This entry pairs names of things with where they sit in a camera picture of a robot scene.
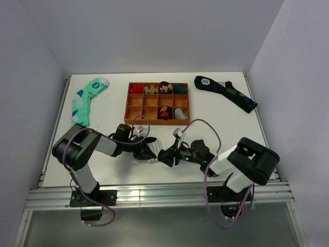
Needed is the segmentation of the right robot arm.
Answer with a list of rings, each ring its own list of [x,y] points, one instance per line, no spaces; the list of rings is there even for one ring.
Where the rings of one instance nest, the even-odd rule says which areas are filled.
[[[158,160],[169,167],[181,161],[199,164],[200,170],[210,178],[228,173],[222,191],[224,198],[232,201],[252,184],[266,185],[280,157],[273,150],[243,137],[220,155],[212,154],[202,139],[193,141],[190,146],[176,140],[170,148],[159,152]]]

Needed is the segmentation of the white black-striped ankle sock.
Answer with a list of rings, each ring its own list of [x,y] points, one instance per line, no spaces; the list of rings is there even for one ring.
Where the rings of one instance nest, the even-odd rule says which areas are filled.
[[[155,145],[153,146],[153,150],[151,150],[157,156],[157,158],[148,160],[149,164],[158,162],[158,155],[161,150],[162,150],[162,144],[161,144],[160,140],[157,138],[157,141],[156,141]]]

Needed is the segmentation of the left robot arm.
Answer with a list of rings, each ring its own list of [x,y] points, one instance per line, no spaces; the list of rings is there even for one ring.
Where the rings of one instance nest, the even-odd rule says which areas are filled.
[[[155,161],[161,149],[160,142],[155,137],[141,135],[142,131],[142,126],[120,124],[115,133],[105,136],[76,123],[55,143],[52,156],[67,169],[82,200],[87,205],[95,205],[101,201],[101,192],[88,164],[93,152],[111,157],[128,152],[136,160]]]

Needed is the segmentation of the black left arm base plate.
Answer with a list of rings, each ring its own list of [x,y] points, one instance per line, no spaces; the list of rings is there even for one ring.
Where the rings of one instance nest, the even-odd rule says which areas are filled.
[[[88,200],[81,194],[79,190],[75,190],[71,193],[70,207],[91,207],[98,206],[95,201],[99,204],[106,206],[115,206],[117,199],[117,190],[100,190],[90,195],[86,194],[92,201]]]

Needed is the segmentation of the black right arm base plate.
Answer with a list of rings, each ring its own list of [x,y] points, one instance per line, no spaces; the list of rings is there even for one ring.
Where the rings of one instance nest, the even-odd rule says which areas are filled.
[[[235,193],[228,187],[207,186],[207,201],[208,203],[242,202],[247,190],[246,187],[241,192]]]

